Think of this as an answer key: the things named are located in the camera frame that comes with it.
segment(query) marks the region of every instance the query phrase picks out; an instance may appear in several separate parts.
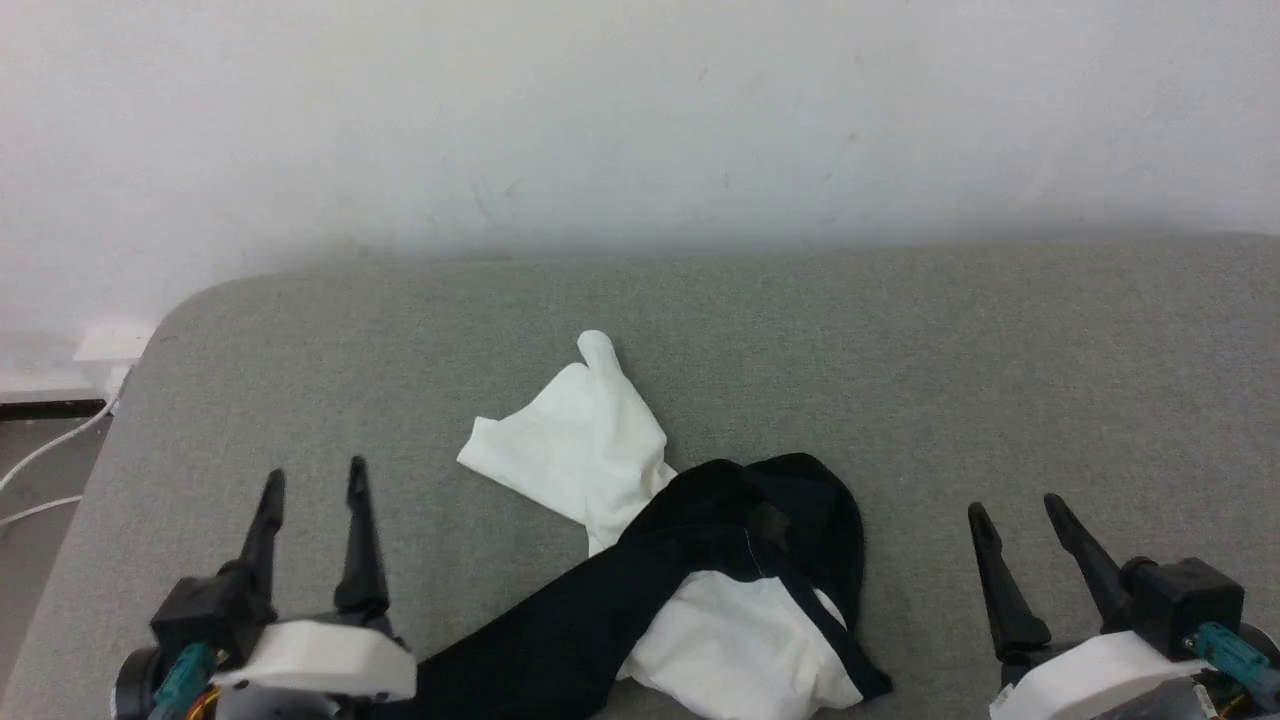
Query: cable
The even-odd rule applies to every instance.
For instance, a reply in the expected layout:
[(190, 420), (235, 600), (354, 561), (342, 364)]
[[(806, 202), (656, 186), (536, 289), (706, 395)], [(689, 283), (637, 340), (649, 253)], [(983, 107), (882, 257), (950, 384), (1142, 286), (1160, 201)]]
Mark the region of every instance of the cable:
[(191, 706), (187, 711), (187, 720), (204, 720), (205, 711), (212, 705), (218, 707), (218, 696), (221, 694), (221, 688), (214, 688), (205, 694), (196, 698), (196, 703)]
[(84, 496), (83, 495), (73, 495), (70, 497), (64, 497), (61, 500), (55, 500), (52, 502), (46, 502), (44, 505), (37, 505), (37, 506), (32, 507), (31, 510), (23, 510), (22, 512), (18, 512), (17, 515), (9, 515), (4, 520), (0, 520), (0, 528), (8, 525), (9, 523), (17, 523), (18, 520), (22, 520), (23, 518), (31, 518), (32, 515), (35, 515), (37, 512), (44, 512), (45, 510), (50, 510), (50, 509), (54, 509), (54, 507), (61, 507), (63, 505), (70, 505), (72, 502), (79, 502), (79, 498), (82, 498), (82, 497), (84, 497)]
[(1226, 707), (1224, 707), (1222, 711), (1219, 712), (1219, 715), (1222, 716), (1222, 717), (1226, 717), (1228, 712), (1233, 712), (1233, 711), (1235, 711), (1236, 707), (1240, 707), (1242, 705), (1244, 705), (1244, 700), (1247, 697), (1249, 697), (1249, 693), (1243, 693), (1240, 696), (1236, 696), (1235, 700), (1233, 700), (1231, 702), (1226, 703)]
[[(63, 434), (55, 437), (54, 439), (51, 439), (51, 441), (46, 442), (45, 445), (40, 446), (38, 448), (36, 448), (36, 451), (32, 452), (31, 455), (23, 457), (17, 465), (13, 466), (12, 470), (9, 470), (8, 473), (5, 473), (5, 477), (3, 479), (0, 479), (0, 492), (4, 492), (5, 486), (8, 486), (9, 482), (13, 480), (13, 478), (19, 471), (22, 471), (23, 468), (26, 468), (27, 465), (29, 465), (32, 460), (40, 457), (41, 455), (49, 452), (50, 450), (58, 447), (59, 445), (61, 445), (61, 443), (72, 439), (73, 437), (83, 433), (84, 430), (87, 430), (87, 429), (92, 428), (93, 425), (96, 425), (99, 421), (102, 420), (102, 418), (106, 418), (106, 415), (111, 410), (115, 409), (115, 405), (119, 401), (120, 401), (120, 393), (116, 392), (110, 398), (108, 398), (106, 405), (104, 405), (102, 409), (97, 411), (97, 415), (93, 415), (88, 420), (81, 423), (79, 425), (77, 425), (74, 428), (72, 428), (69, 432), (63, 433)], [(23, 518), (31, 518), (32, 515), (35, 515), (37, 512), (44, 512), (45, 510), (49, 510), (50, 507), (60, 507), (63, 505), (68, 505), (68, 503), (76, 502), (82, 496), (78, 496), (78, 495), (73, 496), (73, 497), (64, 497), (61, 500), (55, 500), (52, 502), (46, 502), (44, 505), (37, 505), (37, 506), (35, 506), (35, 507), (32, 507), (29, 510), (23, 510), (22, 512), (18, 512), (17, 515), (10, 515), (10, 516), (5, 518), (4, 520), (0, 520), (0, 528), (8, 525), (10, 523), (17, 523), (18, 520), (22, 520)]]

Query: robotic arm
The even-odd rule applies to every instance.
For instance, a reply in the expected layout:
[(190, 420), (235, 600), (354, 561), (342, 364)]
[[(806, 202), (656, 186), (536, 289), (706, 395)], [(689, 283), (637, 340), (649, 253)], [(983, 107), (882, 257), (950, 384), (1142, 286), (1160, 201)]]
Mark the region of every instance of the robotic arm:
[(1102, 616), (1097, 637), (1055, 644), (1023, 598), (982, 503), (969, 506), (1002, 689), (992, 720), (1277, 717), (1280, 651), (1242, 623), (1244, 588), (1190, 557), (1119, 568), (1066, 502), (1044, 496), (1059, 542)]
[(239, 557), (183, 578), (151, 619), (159, 643), (133, 651), (111, 693), (116, 720), (364, 720), (412, 698), (417, 666), (392, 632), (365, 461), (347, 480), (351, 528), (334, 609), (280, 621), (271, 607), (284, 473), (266, 480)]

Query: gray couch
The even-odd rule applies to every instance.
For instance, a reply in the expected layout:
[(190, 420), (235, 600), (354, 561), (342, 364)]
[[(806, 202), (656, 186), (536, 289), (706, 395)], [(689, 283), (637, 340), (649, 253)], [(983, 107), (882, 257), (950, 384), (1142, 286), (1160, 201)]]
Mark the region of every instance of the gray couch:
[[(612, 336), (677, 469), (805, 451), (849, 484), (867, 525), (860, 635), (897, 688), (850, 717), (986, 717), (974, 500), (1059, 638), (1097, 618), (1047, 491), (1121, 561), (1213, 562), (1280, 629), (1280, 240), (353, 266), (232, 282), (163, 323), (0, 715), (104, 716), (159, 601), (237, 552), (276, 466), (283, 614), (329, 602), (353, 454), (420, 655), (563, 573), (581, 528), (454, 456), (474, 416), (509, 414), (576, 360), (585, 328)], [(621, 683), (602, 717), (689, 715)]]

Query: teal connector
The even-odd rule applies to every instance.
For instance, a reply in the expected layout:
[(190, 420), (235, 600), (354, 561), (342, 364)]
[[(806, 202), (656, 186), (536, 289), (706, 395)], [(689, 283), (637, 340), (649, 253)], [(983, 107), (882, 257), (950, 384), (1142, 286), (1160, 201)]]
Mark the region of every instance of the teal connector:
[(1280, 710), (1280, 671), (1271, 661), (1219, 623), (1206, 623), (1196, 632), (1196, 655), (1244, 685), (1260, 707)]
[(205, 687), (209, 685), (209, 679), (214, 676), (216, 669), (218, 659), (209, 646), (204, 643), (187, 646), (178, 656), (178, 661), (169, 669), (160, 689), (152, 696), (156, 701), (156, 708), (186, 711), (205, 692)]

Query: white cloth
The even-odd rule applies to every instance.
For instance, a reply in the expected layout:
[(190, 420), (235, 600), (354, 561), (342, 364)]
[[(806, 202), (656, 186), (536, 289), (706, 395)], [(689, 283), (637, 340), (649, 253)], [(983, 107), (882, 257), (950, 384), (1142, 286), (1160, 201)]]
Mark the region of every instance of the white cloth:
[[(577, 347), (586, 365), (561, 370), (527, 407), (476, 418), (458, 462), (581, 523), (594, 555), (676, 471), (609, 338), (588, 331)], [(627, 676), (714, 720), (801, 720), (863, 700), (781, 580), (739, 583), (716, 571), (691, 574), (663, 606), (622, 665), (618, 678)]]

